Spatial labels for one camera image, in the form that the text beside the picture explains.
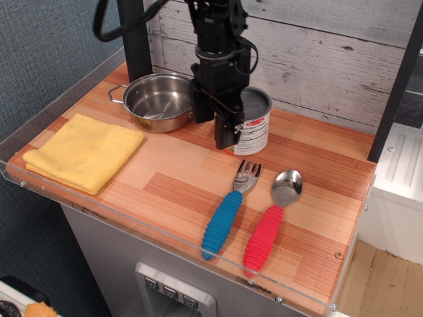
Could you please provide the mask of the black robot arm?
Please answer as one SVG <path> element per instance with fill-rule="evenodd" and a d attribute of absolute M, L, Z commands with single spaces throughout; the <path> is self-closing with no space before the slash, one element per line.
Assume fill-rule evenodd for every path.
<path fill-rule="evenodd" d="M 255 46 L 241 35 L 248 14 L 240 1 L 189 1 L 188 8 L 200 60 L 191 66 L 194 119 L 213 120 L 216 147 L 225 149 L 239 142 L 245 120 L 241 93 L 255 69 L 250 63 Z"/>

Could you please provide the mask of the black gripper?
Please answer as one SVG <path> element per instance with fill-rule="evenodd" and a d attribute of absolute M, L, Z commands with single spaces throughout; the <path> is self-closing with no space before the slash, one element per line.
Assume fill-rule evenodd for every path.
<path fill-rule="evenodd" d="M 241 93 L 250 81 L 251 47 L 229 46 L 211 52 L 196 46 L 195 54 L 199 62 L 191 66 L 190 83 L 195 122 L 210 122 L 214 111 L 223 111 L 215 117 L 216 147 L 237 145 L 245 118 Z"/>

